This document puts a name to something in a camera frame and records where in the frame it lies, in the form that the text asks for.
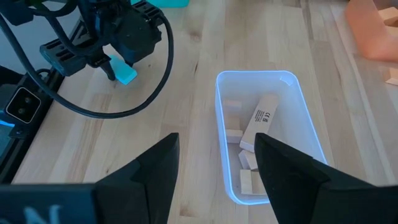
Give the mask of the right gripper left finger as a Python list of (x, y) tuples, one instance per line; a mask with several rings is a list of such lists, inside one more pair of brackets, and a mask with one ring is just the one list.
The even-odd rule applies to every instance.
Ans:
[(99, 223), (167, 223), (179, 165), (179, 134), (170, 133), (95, 183)]

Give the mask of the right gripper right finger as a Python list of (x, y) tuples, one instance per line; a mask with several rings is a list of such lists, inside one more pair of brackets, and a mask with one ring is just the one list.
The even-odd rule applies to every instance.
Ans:
[(265, 133), (254, 150), (279, 223), (397, 223), (397, 186), (367, 183)]

